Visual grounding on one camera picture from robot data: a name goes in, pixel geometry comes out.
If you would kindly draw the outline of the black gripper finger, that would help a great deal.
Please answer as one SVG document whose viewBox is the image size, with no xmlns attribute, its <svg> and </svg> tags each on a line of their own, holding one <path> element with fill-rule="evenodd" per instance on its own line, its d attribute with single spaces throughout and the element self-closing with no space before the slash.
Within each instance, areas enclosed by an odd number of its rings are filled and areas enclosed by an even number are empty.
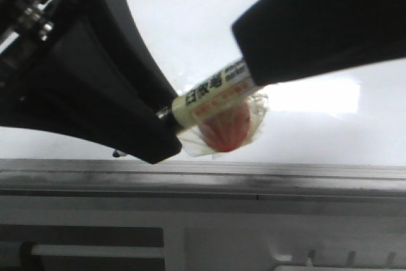
<svg viewBox="0 0 406 271">
<path fill-rule="evenodd" d="M 150 164 L 181 151 L 157 113 L 177 96 L 136 28 L 126 0 L 52 0 L 52 30 L 6 52 L 1 125 L 81 138 Z"/>
<path fill-rule="evenodd" d="M 266 86 L 405 57 L 405 0 L 258 0 L 232 25 Z"/>
</svg>

